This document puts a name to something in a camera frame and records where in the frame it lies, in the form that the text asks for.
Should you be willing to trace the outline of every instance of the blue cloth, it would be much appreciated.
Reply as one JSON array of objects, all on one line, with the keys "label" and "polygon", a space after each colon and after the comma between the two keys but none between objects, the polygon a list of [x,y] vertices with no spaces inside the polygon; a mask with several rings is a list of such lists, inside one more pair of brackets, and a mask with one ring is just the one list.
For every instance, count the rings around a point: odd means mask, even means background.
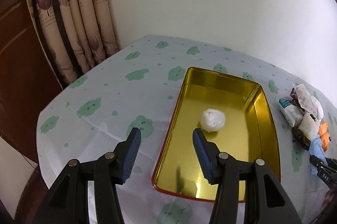
[{"label": "blue cloth", "polygon": [[[325,165],[328,165],[325,159],[324,150],[322,148],[322,141],[320,135],[317,134],[316,138],[311,142],[309,147],[309,154],[319,158]],[[317,175],[317,168],[311,164],[311,173]]]}]

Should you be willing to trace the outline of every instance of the orange toy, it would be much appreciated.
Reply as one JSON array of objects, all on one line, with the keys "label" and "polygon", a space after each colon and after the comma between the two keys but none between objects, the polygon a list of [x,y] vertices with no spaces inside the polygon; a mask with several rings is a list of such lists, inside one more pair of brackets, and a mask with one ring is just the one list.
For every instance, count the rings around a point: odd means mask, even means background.
[{"label": "orange toy", "polygon": [[321,141],[322,141],[322,148],[324,152],[328,149],[328,146],[331,142],[331,136],[327,132],[328,130],[329,122],[324,122],[320,125],[320,128],[318,130],[318,134],[320,135]]}]

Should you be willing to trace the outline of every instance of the ribbed blue pad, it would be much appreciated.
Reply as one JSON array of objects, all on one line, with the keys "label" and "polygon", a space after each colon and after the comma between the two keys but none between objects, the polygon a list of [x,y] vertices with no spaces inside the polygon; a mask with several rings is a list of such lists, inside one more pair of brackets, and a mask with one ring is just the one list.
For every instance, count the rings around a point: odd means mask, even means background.
[{"label": "ribbed blue pad", "polygon": [[193,131],[193,146],[197,154],[201,170],[203,171],[203,176],[210,182],[212,180],[212,165],[208,158],[206,150],[200,140],[200,137],[196,131]]},{"label": "ribbed blue pad", "polygon": [[123,183],[130,177],[132,168],[134,166],[134,161],[136,159],[138,149],[140,146],[142,135],[140,131],[138,130],[134,136],[134,139],[132,140],[132,143],[130,145],[129,150],[127,151],[127,154],[125,156],[124,162],[123,162],[123,171],[121,175],[121,180]]}]

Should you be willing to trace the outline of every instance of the beige curtain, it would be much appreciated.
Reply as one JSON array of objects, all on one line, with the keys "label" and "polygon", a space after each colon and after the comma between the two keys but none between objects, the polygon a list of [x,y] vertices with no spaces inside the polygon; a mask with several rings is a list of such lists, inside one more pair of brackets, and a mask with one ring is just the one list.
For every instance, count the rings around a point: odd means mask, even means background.
[{"label": "beige curtain", "polygon": [[27,3],[46,56],[63,84],[75,81],[118,51],[107,0]]}]

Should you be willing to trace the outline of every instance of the gold tray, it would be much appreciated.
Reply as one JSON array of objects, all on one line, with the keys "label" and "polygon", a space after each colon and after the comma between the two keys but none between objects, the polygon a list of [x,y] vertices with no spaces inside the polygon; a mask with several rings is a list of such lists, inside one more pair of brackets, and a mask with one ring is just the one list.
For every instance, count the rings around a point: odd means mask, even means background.
[{"label": "gold tray", "polygon": [[[203,131],[237,160],[264,159],[280,179],[276,129],[261,85],[235,76],[201,68],[189,68],[181,87],[170,126],[152,175],[152,184],[163,193],[183,198],[214,201],[218,185],[203,177],[192,143],[192,132],[200,127],[204,110],[225,113],[219,132]],[[240,181],[239,201],[245,196]]]}]

